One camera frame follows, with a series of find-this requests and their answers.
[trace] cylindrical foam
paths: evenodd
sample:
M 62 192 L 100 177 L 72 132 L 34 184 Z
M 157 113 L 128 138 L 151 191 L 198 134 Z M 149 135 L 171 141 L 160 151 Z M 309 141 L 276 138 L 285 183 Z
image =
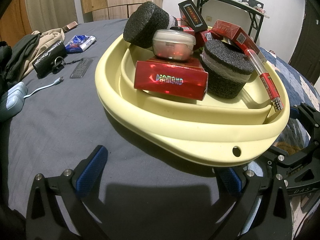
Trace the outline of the cylindrical foam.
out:
M 152 46 L 152 38 L 157 30 L 170 29 L 177 26 L 177 19 L 169 15 L 153 2 L 145 2 L 130 16 L 123 38 L 142 48 Z
M 222 98 L 235 98 L 254 70 L 243 52 L 219 40 L 205 43 L 200 62 L 208 72 L 208 92 Z

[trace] patterned blanket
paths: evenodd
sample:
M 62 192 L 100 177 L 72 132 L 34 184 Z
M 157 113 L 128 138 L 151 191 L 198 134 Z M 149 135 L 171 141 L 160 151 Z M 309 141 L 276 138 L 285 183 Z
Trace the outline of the patterned blanket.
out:
M 319 111 L 320 96 L 310 82 L 276 55 L 263 48 L 260 48 L 260 50 L 273 65 L 273 68 L 282 80 L 288 93 L 290 106 L 299 105 L 303 102 Z M 305 148 L 309 140 L 310 136 L 301 123 L 296 119 L 289 118 L 287 126 L 273 145 L 285 150 L 288 154 L 293 154 Z

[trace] blue grip pad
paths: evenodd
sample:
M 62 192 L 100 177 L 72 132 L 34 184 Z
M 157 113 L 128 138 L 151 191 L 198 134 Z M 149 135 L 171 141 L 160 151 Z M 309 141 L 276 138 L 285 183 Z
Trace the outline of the blue grip pad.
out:
M 221 168 L 218 169 L 218 174 L 228 193 L 238 197 L 242 190 L 242 182 L 236 172 L 232 168 Z
M 293 118 L 293 119 L 299 119 L 300 118 L 300 112 L 298 109 L 295 109 L 293 107 L 290 107 L 290 118 Z
M 99 174 L 102 172 L 104 166 L 106 165 L 108 159 L 108 150 L 104 146 L 98 146 L 91 153 L 91 155 L 86 159 L 82 160 L 79 165 L 75 168 L 75 175 L 78 176 L 74 187 L 76 189 L 76 194 L 81 198 L 87 196 L 92 190 Z M 76 170 L 83 169 L 80 175 L 76 174 Z

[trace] keychain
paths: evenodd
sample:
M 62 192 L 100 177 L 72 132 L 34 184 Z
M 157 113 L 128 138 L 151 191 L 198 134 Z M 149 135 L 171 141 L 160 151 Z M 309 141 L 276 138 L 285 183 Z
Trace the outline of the keychain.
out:
M 58 72 L 59 69 L 60 69 L 62 66 L 70 65 L 70 64 L 73 64 L 73 63 L 76 63 L 76 62 L 79 62 L 79 61 L 83 61 L 83 58 L 82 58 L 82 59 L 79 59 L 79 60 L 74 60 L 74 61 L 65 63 L 63 57 L 57 57 L 57 58 L 54 60 L 54 65 L 53 65 L 53 67 L 52 67 L 52 72 Z

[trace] black wallet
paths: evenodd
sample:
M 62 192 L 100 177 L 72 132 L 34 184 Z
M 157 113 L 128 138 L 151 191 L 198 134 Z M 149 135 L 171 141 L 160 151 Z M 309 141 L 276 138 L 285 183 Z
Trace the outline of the black wallet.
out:
M 57 57 L 65 57 L 67 55 L 66 47 L 63 41 L 56 41 L 48 47 L 40 56 L 32 63 L 38 76 L 43 78 L 48 72 L 52 71 L 54 60 Z

